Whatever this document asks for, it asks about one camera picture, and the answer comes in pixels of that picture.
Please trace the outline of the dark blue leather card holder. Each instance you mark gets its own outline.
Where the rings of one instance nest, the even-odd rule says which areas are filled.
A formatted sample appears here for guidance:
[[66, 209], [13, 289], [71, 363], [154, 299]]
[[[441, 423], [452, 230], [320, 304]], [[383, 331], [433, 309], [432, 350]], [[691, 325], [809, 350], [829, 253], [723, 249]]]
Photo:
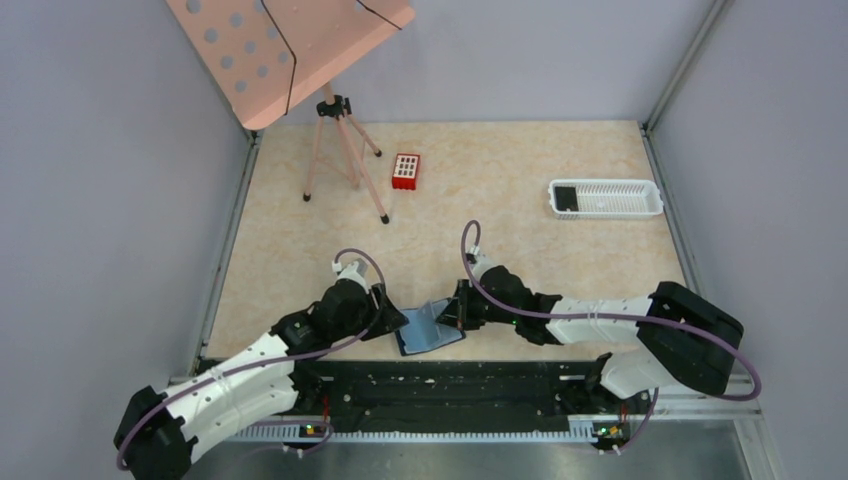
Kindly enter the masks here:
[[407, 320], [407, 324], [395, 332], [401, 356], [431, 352], [466, 338], [464, 332], [436, 322], [437, 317], [444, 312], [448, 304], [449, 300], [445, 298], [428, 301], [417, 309], [400, 310]]

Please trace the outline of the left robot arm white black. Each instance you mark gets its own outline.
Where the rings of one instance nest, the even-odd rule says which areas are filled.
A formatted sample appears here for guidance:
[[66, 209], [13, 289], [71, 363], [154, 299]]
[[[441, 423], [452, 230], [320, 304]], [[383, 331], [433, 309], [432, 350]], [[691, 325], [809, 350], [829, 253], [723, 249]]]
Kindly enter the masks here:
[[384, 284], [336, 281], [321, 299], [283, 316], [228, 360], [164, 390], [137, 391], [113, 439], [118, 469], [136, 479], [180, 479], [244, 428], [275, 414], [323, 407], [323, 382], [307, 362], [407, 323]]

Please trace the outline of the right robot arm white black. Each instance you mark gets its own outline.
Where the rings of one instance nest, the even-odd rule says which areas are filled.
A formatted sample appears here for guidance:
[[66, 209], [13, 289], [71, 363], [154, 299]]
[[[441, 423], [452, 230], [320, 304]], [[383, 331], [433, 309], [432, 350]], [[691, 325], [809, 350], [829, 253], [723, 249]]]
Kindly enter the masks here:
[[534, 292], [503, 265], [474, 272], [476, 280], [458, 282], [437, 323], [464, 331], [508, 324], [535, 345], [626, 345], [596, 365], [597, 384], [621, 399], [677, 384], [710, 396], [726, 391], [744, 327], [679, 283], [662, 281], [642, 297], [584, 301]]

